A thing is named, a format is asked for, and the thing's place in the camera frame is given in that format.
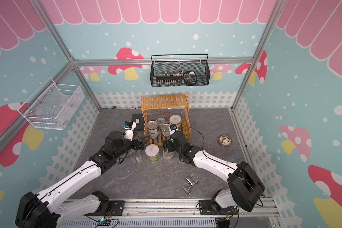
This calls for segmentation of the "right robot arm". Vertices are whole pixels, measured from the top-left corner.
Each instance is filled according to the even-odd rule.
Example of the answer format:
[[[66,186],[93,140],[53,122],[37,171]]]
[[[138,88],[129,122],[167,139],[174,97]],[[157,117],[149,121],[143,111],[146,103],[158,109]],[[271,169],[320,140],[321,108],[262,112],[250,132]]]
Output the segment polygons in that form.
[[[251,212],[255,206],[263,206],[260,197],[266,188],[247,162],[237,164],[210,155],[203,148],[192,146],[181,131],[173,133],[163,143],[163,148],[168,152],[176,152],[180,161],[204,169],[228,184],[229,188],[218,190],[208,205],[200,203],[201,210],[221,214],[233,207]]]

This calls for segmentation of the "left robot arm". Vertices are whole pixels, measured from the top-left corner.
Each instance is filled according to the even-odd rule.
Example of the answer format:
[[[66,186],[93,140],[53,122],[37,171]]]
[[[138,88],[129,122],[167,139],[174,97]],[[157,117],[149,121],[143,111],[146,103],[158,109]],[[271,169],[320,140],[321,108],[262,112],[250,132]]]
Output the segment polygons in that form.
[[[61,181],[38,193],[25,194],[18,207],[15,225],[18,228],[57,228],[82,215],[106,215],[113,207],[109,197],[101,191],[85,198],[66,203],[75,192],[128,156],[131,150],[143,150],[145,142],[140,136],[111,132],[105,144],[77,170]]]

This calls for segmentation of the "purple-label tin can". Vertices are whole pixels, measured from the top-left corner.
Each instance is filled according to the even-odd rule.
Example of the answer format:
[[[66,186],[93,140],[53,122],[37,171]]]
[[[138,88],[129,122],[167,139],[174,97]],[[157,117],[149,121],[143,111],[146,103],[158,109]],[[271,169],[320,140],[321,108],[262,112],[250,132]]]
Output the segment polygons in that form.
[[[138,164],[143,160],[142,152],[140,150],[132,150],[129,152],[130,158],[133,163]]]

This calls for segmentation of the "red-label clear plastic cup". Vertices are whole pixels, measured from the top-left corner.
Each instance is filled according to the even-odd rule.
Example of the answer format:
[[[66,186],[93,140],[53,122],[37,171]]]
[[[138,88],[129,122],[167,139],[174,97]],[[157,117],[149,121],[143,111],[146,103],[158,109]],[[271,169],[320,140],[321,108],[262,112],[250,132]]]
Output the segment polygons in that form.
[[[174,156],[174,152],[163,152],[162,154],[166,161],[171,161]]]

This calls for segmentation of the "yellow seed jar white lid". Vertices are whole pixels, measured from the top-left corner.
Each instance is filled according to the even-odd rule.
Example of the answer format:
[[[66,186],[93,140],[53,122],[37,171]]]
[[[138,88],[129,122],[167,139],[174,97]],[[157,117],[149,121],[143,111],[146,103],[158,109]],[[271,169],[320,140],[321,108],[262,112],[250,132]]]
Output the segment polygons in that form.
[[[159,147],[155,144],[148,145],[145,149],[145,154],[151,163],[156,163],[160,159]]]

